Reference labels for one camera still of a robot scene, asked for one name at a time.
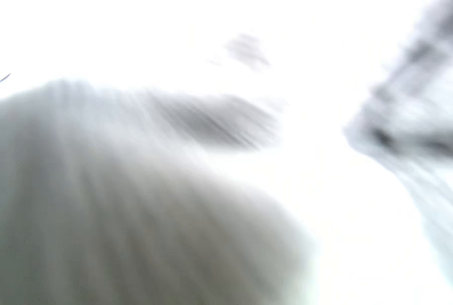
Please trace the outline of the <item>grey cloth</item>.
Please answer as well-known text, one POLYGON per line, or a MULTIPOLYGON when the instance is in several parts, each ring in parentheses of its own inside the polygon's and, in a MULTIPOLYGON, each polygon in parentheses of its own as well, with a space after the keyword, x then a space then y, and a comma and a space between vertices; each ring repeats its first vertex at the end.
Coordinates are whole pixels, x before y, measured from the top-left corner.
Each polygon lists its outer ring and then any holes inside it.
POLYGON ((272 108, 56 80, 0 99, 0 304, 309 304, 311 238, 213 156, 272 108))

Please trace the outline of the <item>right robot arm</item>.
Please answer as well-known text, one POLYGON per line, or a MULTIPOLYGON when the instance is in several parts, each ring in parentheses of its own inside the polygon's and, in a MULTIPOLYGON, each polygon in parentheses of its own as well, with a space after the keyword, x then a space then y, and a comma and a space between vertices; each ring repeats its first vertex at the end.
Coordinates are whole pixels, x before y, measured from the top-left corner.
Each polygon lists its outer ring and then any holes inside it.
POLYGON ((408 191, 453 288, 453 1, 429 7, 344 135, 408 191))

